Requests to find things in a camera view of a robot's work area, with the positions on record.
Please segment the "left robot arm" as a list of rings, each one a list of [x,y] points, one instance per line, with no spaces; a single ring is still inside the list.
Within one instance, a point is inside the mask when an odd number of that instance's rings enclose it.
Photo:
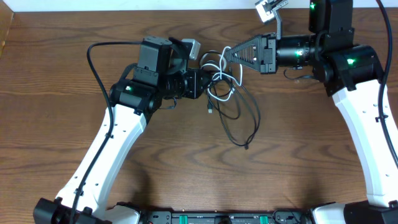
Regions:
[[[139,223],[141,214],[128,204],[107,208],[120,168],[163,100],[196,99],[211,75],[189,68],[200,43],[147,36],[138,42],[139,60],[128,65],[103,95],[107,104],[101,127],[74,175],[55,200],[41,198],[35,223]]]

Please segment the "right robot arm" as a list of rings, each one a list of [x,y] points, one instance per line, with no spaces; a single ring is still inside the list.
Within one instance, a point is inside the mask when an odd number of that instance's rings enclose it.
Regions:
[[[367,199],[311,208],[295,223],[396,223],[397,126],[387,96],[390,65],[354,42],[352,0],[312,0],[309,35],[257,35],[224,53],[262,74],[311,66],[342,114],[359,157]]]

